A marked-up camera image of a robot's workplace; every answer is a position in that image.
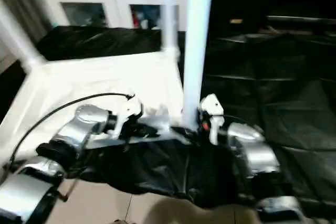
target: beige floor tile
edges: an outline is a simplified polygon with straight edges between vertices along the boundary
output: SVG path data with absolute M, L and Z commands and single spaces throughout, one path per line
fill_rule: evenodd
M 73 180 L 65 181 L 65 193 Z M 47 224 L 108 224 L 125 219 L 131 195 L 106 184 L 80 181 L 69 200 L 58 201 Z
M 204 210 L 187 200 L 155 194 L 133 195 L 126 217 L 136 224 L 234 224 L 231 206 Z

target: black fabric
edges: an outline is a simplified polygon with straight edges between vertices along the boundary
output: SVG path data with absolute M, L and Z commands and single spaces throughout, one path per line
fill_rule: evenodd
M 184 34 L 178 39 L 183 62 Z M 57 27 L 39 44 L 49 60 L 159 50 L 159 31 Z M 307 216 L 336 218 L 336 38 L 244 35 L 208 42 L 202 97 L 265 130 Z M 77 174 L 131 193 L 152 191 L 201 207 L 242 203 L 222 147 L 177 141 L 88 151 Z

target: white pipe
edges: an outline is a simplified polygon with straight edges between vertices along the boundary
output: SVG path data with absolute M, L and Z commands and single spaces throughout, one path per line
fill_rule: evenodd
M 3 0 L 0 0 L 0 38 L 21 61 L 26 73 L 45 62 Z
M 164 6 L 161 10 L 163 11 L 162 50 L 166 55 L 177 58 L 180 51 L 177 47 L 177 21 L 174 0 L 164 0 Z
M 182 123 L 197 129 L 211 0 L 188 0 Z

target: black cable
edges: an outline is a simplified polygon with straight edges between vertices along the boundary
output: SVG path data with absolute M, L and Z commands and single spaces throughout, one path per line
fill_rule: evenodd
M 1 180 L 0 180 L 0 184 L 6 179 L 6 177 L 8 176 L 10 170 L 13 168 L 13 165 L 14 165 L 14 160 L 15 160 L 15 157 L 16 157 L 16 154 L 20 148 L 20 146 L 22 145 L 23 141 L 26 139 L 26 137 L 37 127 L 39 126 L 41 123 L 43 123 L 43 121 L 45 121 L 47 118 L 49 118 L 50 116 L 52 116 L 53 114 L 55 114 L 56 112 L 70 106 L 70 105 L 73 105 L 75 103 L 78 103 L 78 102 L 81 102 L 81 101 L 85 101 L 85 100 L 88 100 L 88 99 L 91 99 L 91 98 L 95 98 L 95 97 L 103 97 L 103 96 L 106 96 L 106 95 L 119 95 L 119 96 L 122 96 L 122 97 L 126 97 L 127 100 L 130 100 L 133 96 L 131 95 L 128 95 L 128 94 L 122 94 L 122 93 L 99 93 L 99 94 L 93 94 L 93 95 L 89 95 L 87 97 L 83 97 L 83 98 L 80 98 L 80 99 L 76 99 L 76 100 L 73 100 L 71 102 L 68 102 L 56 109 L 54 109 L 53 111 L 49 112 L 48 114 L 46 114 L 45 116 L 43 116 L 40 120 L 38 120 L 25 134 L 24 136 L 20 139 L 20 141 L 17 143 L 17 145 L 15 146 L 14 150 L 13 150 L 13 153 L 9 159 L 9 165 L 7 166 L 7 169 L 4 173 L 4 175 L 1 177 Z

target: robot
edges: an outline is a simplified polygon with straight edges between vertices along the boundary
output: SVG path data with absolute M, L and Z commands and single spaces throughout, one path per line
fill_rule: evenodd
M 223 130 L 224 111 L 214 94 L 201 101 L 197 121 L 198 129 L 192 131 L 169 125 L 164 116 L 143 116 L 142 104 L 135 96 L 129 97 L 117 113 L 94 105 L 78 107 L 72 120 L 48 143 L 36 148 L 38 155 L 0 186 L 0 223 L 45 223 L 57 199 L 66 201 L 69 197 L 61 195 L 58 187 L 86 148 L 171 139 L 193 144 L 199 137 L 213 145 L 224 139 L 240 171 L 237 181 L 243 181 L 249 188 L 262 222 L 305 222 L 299 202 L 284 181 L 278 160 L 261 129 L 233 122 Z M 89 140 L 91 135 L 103 133 L 109 137 Z

